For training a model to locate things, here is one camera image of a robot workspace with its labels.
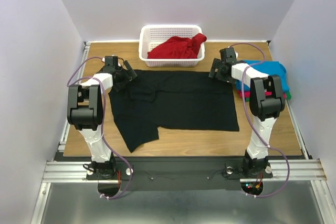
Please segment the black t shirt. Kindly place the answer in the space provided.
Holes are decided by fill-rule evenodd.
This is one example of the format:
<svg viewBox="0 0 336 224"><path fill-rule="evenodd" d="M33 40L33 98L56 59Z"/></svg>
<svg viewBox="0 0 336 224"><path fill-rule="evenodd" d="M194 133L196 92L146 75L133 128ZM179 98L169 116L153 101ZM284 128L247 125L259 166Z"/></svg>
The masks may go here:
<svg viewBox="0 0 336 224"><path fill-rule="evenodd" d="M207 72L136 70L109 93L114 123L128 150L158 140L158 128L238 132L233 87Z"/></svg>

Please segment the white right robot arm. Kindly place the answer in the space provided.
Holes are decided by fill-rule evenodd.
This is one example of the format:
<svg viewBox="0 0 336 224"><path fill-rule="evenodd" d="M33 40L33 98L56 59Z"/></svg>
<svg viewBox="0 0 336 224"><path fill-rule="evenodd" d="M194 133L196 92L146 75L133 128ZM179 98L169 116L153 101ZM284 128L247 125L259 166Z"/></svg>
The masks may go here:
<svg viewBox="0 0 336 224"><path fill-rule="evenodd" d="M238 60L233 47L221 49L219 53L221 57L213 60L209 77L232 84L239 80L242 88L250 89L249 109L253 120L248 118L248 122L252 134L241 170L244 175L253 177L267 169L272 128L285 108L281 78Z"/></svg>

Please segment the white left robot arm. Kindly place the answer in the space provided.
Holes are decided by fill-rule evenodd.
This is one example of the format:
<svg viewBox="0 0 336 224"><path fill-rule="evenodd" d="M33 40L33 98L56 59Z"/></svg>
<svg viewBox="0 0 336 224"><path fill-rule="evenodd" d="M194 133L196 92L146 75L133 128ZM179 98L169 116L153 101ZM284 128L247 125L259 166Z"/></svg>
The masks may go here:
<svg viewBox="0 0 336 224"><path fill-rule="evenodd" d="M104 138L103 125L107 104L106 91L120 91L137 78L128 61L118 56L105 56L100 59L104 66L92 77L82 77L73 81L74 74L67 82L67 120L82 135L91 153L91 163L84 164L89 176L99 178L121 178L115 157Z"/></svg>

